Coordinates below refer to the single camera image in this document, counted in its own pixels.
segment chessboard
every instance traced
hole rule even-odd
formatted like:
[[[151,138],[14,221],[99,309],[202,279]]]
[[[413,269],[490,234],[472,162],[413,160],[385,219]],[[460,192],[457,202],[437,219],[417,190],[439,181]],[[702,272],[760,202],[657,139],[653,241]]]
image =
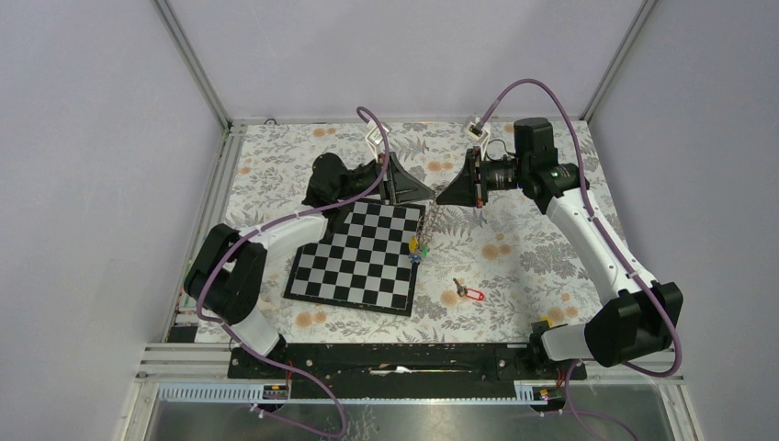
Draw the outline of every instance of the chessboard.
[[[409,241],[423,216],[420,205],[355,202],[332,238],[298,249],[284,298],[411,316]]]

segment gray wall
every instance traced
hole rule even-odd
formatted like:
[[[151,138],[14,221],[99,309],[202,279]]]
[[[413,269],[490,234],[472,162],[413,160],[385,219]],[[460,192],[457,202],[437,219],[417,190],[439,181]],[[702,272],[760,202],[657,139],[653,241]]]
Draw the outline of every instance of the gray wall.
[[[631,249],[683,289],[707,440],[775,439],[779,7],[663,2],[593,121]]]
[[[513,80],[541,78],[578,115],[640,0],[173,0],[234,118],[482,113]],[[503,115],[554,115],[524,88]]]
[[[109,439],[220,131],[149,1],[0,5],[0,439]]]

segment cable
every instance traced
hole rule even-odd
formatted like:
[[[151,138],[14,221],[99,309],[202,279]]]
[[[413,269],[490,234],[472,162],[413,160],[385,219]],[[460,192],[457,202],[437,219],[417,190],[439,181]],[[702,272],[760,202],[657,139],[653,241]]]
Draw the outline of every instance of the cable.
[[[657,299],[657,296],[655,296],[655,293],[652,292],[652,290],[649,288],[646,282],[644,282],[641,279],[641,277],[638,276],[636,272],[636,268],[634,268],[630,264],[630,262],[628,262],[625,255],[622,254],[622,251],[620,251],[619,247],[616,246],[614,239],[608,233],[601,220],[595,216],[593,204],[590,201],[590,195],[587,194],[587,181],[584,178],[584,160],[581,158],[581,146],[579,145],[579,138],[576,136],[576,130],[573,128],[573,124],[570,122],[570,118],[568,117],[568,114],[565,112],[565,108],[563,108],[562,104],[560,103],[555,93],[552,92],[552,90],[549,89],[547,85],[533,78],[525,78],[522,80],[514,81],[513,83],[508,85],[508,87],[503,89],[501,94],[498,95],[497,99],[495,99],[495,101],[492,102],[490,108],[488,108],[487,111],[484,112],[484,115],[481,117],[481,120],[476,125],[476,128],[480,130],[482,127],[484,127],[484,124],[487,123],[487,120],[492,115],[492,112],[494,112],[495,108],[497,108],[498,105],[501,104],[501,100],[503,100],[505,96],[512,91],[512,89],[514,89],[518,85],[524,85],[524,84],[537,85],[538,87],[541,87],[542,89],[544,89],[547,95],[549,95],[552,101],[554,101],[555,106],[557,106],[560,115],[565,121],[565,125],[568,126],[568,131],[570,132],[570,136],[573,139],[573,148],[576,151],[576,162],[579,166],[579,190],[581,191],[581,199],[584,201],[584,207],[587,210],[587,214],[589,215],[590,219],[593,220],[593,223],[595,224],[595,228],[597,228],[598,232],[601,233],[601,236],[604,238],[606,244],[608,244],[609,249],[611,249],[612,253],[614,253],[617,260],[619,260],[619,262],[622,264],[622,266],[625,268],[628,274],[633,275],[632,276],[633,280],[636,281],[638,287],[641,288],[641,290],[647,294],[649,301],[652,303],[655,309],[657,309],[660,318],[662,319],[663,323],[665,323],[669,333],[671,334],[671,339],[673,340],[674,358],[673,358],[673,364],[665,372],[654,372],[651,370],[647,370],[643,367],[636,366],[630,362],[625,362],[624,365],[629,368],[635,369],[636,371],[644,375],[648,375],[650,377],[654,377],[654,378],[670,377],[671,375],[675,374],[676,371],[679,370],[679,367],[682,365],[682,342],[679,338],[679,333],[676,332],[676,327],[673,325],[673,322],[671,321],[671,317],[668,316],[668,312],[666,312],[665,309],[662,307],[660,301]]]
[[[504,140],[502,140],[500,138],[495,138],[493,140],[490,140],[490,142],[487,142],[487,145],[484,147],[484,156],[487,159],[489,159],[490,161],[494,161],[494,159],[490,158],[490,154],[487,152],[487,148],[490,147],[490,144],[492,144],[495,141],[502,142],[503,143],[503,151],[506,152],[506,154],[510,154],[511,156],[513,156],[511,153],[509,153],[509,147],[506,145],[506,141],[504,141]]]
[[[578,411],[578,410],[576,410],[576,408],[573,407],[573,401],[570,399],[570,375],[573,373],[573,369],[575,369],[576,366],[579,363],[581,363],[581,360],[573,360],[573,363],[570,364],[570,368],[568,369],[568,373],[566,373],[566,375],[565,375],[565,398],[566,398],[566,400],[568,400],[568,407],[570,409],[569,412],[574,417],[576,417],[576,421],[578,421],[579,424],[581,424],[581,426],[584,427],[584,430],[586,430],[587,433],[589,433],[590,435],[594,436],[596,439],[599,439],[601,441],[606,441],[605,438],[603,438],[602,436],[596,434],[595,431],[593,431],[593,429],[591,429],[589,425],[585,424],[584,421],[582,420],[581,416],[580,416],[580,415],[594,414],[595,412]],[[599,416],[600,418],[604,418],[604,419],[607,419],[609,421],[613,421],[613,422],[621,425],[622,428],[627,430],[627,432],[631,436],[633,436],[633,439],[638,441],[638,435],[636,434],[636,432],[634,432],[633,429],[631,429],[627,424],[625,424],[622,421],[616,419],[614,416],[611,416],[611,415],[608,415],[608,414],[605,414],[605,413],[598,413],[595,416]]]
[[[235,334],[235,332],[230,328],[230,326],[228,326],[227,324],[223,324],[221,327],[224,330],[224,332],[227,333],[229,336],[231,336],[232,338],[236,339],[236,341],[240,341],[239,338],[238,338],[238,335]],[[324,393],[326,393],[327,396],[330,397],[331,400],[333,400],[333,403],[335,403],[335,407],[338,409],[338,415],[341,417],[341,430],[338,433],[334,434],[334,433],[330,433],[330,432],[324,432],[324,431],[319,430],[319,429],[317,429],[315,427],[311,427],[310,425],[301,423],[299,421],[292,420],[290,418],[287,418],[286,416],[278,415],[278,414],[275,414],[275,413],[265,412],[265,413],[263,413],[263,415],[267,415],[267,416],[269,416],[271,418],[274,418],[274,419],[276,419],[278,421],[283,421],[284,423],[287,423],[287,424],[292,424],[292,425],[294,425],[296,427],[299,427],[299,428],[301,428],[303,430],[306,430],[308,432],[311,432],[311,433],[319,435],[319,436],[326,436],[326,437],[330,437],[330,438],[340,438],[341,436],[344,436],[346,434],[346,427],[347,427],[347,423],[346,423],[346,410],[344,410],[344,406],[335,397],[335,394],[330,390],[330,388],[328,388],[324,383],[322,383],[321,380],[317,379],[311,373],[306,372],[303,369],[298,369],[297,367],[291,367],[291,366],[288,366],[288,365],[285,365],[285,364],[282,364],[282,363],[278,363],[276,361],[271,360],[270,358],[268,358],[266,356],[261,356],[260,353],[258,353],[257,351],[253,350],[249,345],[246,345],[243,342],[240,342],[239,346],[244,351],[248,352],[251,356],[253,356],[254,358],[256,358],[256,359],[258,359],[260,361],[262,361],[263,363],[266,363],[266,364],[268,364],[270,366],[273,366],[275,368],[286,369],[286,370],[289,370],[289,371],[294,372],[296,374],[300,374],[303,377],[305,377],[307,379],[310,379],[314,384],[319,386],[320,389],[324,390]]]
[[[319,213],[319,212],[322,212],[322,211],[326,211],[328,209],[337,209],[337,208],[343,207],[344,205],[349,205],[349,204],[351,204],[353,202],[356,202],[358,199],[364,198],[365,196],[369,195],[370,192],[373,191],[373,189],[376,188],[378,186],[378,184],[384,179],[384,175],[387,173],[387,167],[388,167],[388,165],[390,163],[390,159],[389,159],[390,158],[390,141],[389,141],[389,139],[387,137],[387,131],[384,130],[384,126],[381,124],[381,121],[378,120],[378,117],[373,112],[368,110],[367,108],[360,106],[360,107],[357,108],[356,111],[357,111],[357,115],[362,120],[364,120],[365,122],[368,122],[367,118],[370,118],[370,119],[372,119],[376,123],[376,125],[378,127],[378,131],[381,133],[381,139],[384,141],[384,161],[381,164],[381,171],[378,173],[378,176],[376,176],[376,180],[374,180],[373,183],[368,188],[366,188],[363,192],[361,192],[360,194],[358,194],[356,196],[353,196],[353,197],[351,197],[349,199],[346,199],[346,200],[343,200],[343,201],[340,201],[340,202],[335,202],[333,204],[326,205],[324,207],[318,207],[318,208],[315,208],[315,209],[307,209],[307,210],[302,211],[300,213],[292,213],[292,214],[288,214],[287,216],[282,216],[282,217],[280,217],[278,219],[271,220],[270,222],[266,223],[265,225],[260,227],[259,230],[254,230],[253,232],[249,232],[245,236],[239,238],[230,247],[230,249],[227,250],[227,253],[224,254],[224,256],[216,264],[216,266],[214,266],[214,269],[213,269],[213,271],[211,271],[211,274],[209,275],[209,278],[206,279],[206,283],[203,285],[203,289],[200,291],[200,295],[198,296],[198,305],[197,305],[197,308],[196,308],[196,312],[197,312],[198,318],[200,320],[203,320],[203,321],[206,321],[206,322],[220,323],[222,329],[224,330],[225,333],[227,333],[227,335],[232,337],[236,342],[239,342],[239,346],[244,351],[248,352],[249,354],[251,354],[252,356],[257,358],[258,360],[260,360],[263,363],[266,363],[268,365],[274,366],[276,368],[281,368],[281,369],[288,370],[290,372],[294,372],[296,374],[300,374],[303,377],[305,377],[307,379],[310,379],[317,386],[322,388],[322,390],[324,390],[324,392],[327,394],[327,396],[330,397],[331,400],[333,400],[333,402],[335,403],[335,407],[338,408],[338,413],[339,413],[339,415],[341,417],[341,431],[338,432],[337,434],[331,434],[331,433],[328,433],[328,432],[323,432],[323,431],[321,431],[319,429],[316,429],[314,427],[311,427],[309,425],[305,425],[303,423],[299,423],[297,421],[290,420],[290,419],[288,419],[288,418],[286,418],[284,416],[281,416],[281,415],[268,413],[267,414],[268,416],[270,416],[272,418],[276,418],[276,419],[278,419],[280,421],[283,421],[285,423],[289,423],[289,424],[295,425],[297,427],[300,427],[301,429],[307,430],[307,431],[309,431],[309,432],[311,432],[313,434],[316,434],[316,435],[328,436],[328,437],[336,437],[336,438],[340,438],[341,436],[344,436],[346,434],[346,413],[345,413],[345,410],[344,410],[344,406],[338,401],[338,399],[335,397],[335,395],[330,391],[330,388],[328,388],[319,379],[314,377],[312,374],[306,372],[305,370],[298,369],[297,367],[291,367],[291,366],[287,366],[287,365],[284,365],[284,364],[281,364],[281,363],[277,363],[276,361],[273,361],[270,358],[267,358],[265,356],[261,356],[258,352],[254,351],[249,345],[244,344],[241,341],[241,339],[238,337],[238,335],[235,334],[235,332],[232,330],[232,328],[227,323],[224,323],[222,319],[206,316],[203,313],[203,302],[205,301],[206,296],[208,295],[209,290],[211,288],[211,285],[214,283],[214,280],[216,279],[216,277],[219,274],[219,272],[221,271],[221,269],[230,260],[232,255],[235,254],[235,252],[239,248],[241,248],[241,246],[244,243],[246,243],[249,239],[255,237],[260,232],[264,232],[264,231],[266,231],[266,230],[268,230],[270,228],[273,228],[273,227],[277,226],[280,223],[296,219],[296,218],[298,218],[300,216],[309,216],[311,214],[315,214],[315,213]]]
[[[638,435],[636,432],[630,428],[629,425],[627,425],[624,421],[615,418],[614,416],[611,416],[606,413],[600,413],[600,412],[592,412],[592,411],[577,411],[579,414],[583,416],[591,416],[593,418],[601,418],[603,420],[611,421],[612,423],[615,423],[625,429],[626,432],[628,432],[631,436],[633,436],[633,439],[638,440]],[[560,416],[560,415],[573,415],[573,412],[571,411],[557,411],[557,412],[544,412],[543,415],[540,415],[539,413],[523,413],[521,415],[518,415],[519,418],[547,418],[549,416]]]

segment white cable holder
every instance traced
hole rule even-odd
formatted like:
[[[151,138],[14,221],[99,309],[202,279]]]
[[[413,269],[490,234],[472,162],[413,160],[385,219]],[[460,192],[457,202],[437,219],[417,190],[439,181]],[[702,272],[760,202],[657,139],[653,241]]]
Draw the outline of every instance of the white cable holder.
[[[479,146],[481,151],[481,160],[484,161],[487,155],[487,144],[490,143],[491,138],[491,129],[490,129],[490,123],[487,122],[484,124],[484,126],[481,128],[481,133],[477,134],[474,133],[474,128],[481,119],[477,116],[472,116],[468,118],[468,121],[466,121],[465,126],[463,126],[463,132],[465,132],[466,135],[468,135],[469,139],[473,141],[476,145]]]
[[[373,159],[378,162],[378,156],[384,152],[384,149],[381,148],[381,144],[384,142],[381,136],[381,130],[378,129],[378,126],[376,125],[376,122],[373,121],[373,119],[366,124],[366,127],[367,135],[365,140],[367,143],[367,148],[370,150],[371,154],[373,154]],[[390,134],[390,127],[388,127],[383,122],[381,123],[381,127],[384,128],[385,133]]]

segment floral tablecloth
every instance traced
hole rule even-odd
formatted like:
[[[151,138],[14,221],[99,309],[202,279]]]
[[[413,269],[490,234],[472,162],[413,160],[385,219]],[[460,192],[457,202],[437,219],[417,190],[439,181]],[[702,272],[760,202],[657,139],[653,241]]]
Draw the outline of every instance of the floral tablecloth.
[[[571,137],[553,122],[560,162],[575,162]],[[392,149],[403,167],[430,188],[459,172],[470,143],[457,123],[389,124]],[[592,191],[621,235],[590,131],[574,122]],[[492,124],[493,137],[513,148],[513,126]],[[257,125],[248,128],[232,184],[225,222],[240,228],[290,213],[302,201],[311,164],[337,153],[347,167],[371,160],[362,124]],[[489,152],[498,157],[502,145]],[[595,288],[579,258],[551,221],[521,191],[491,192],[481,210],[442,207],[430,255],[421,263],[411,317],[356,311],[282,299],[294,253],[265,268],[258,308],[289,342],[521,342],[530,323],[584,322],[599,309]],[[484,301],[460,298],[453,278],[484,292]],[[196,342],[229,341],[201,322]]]

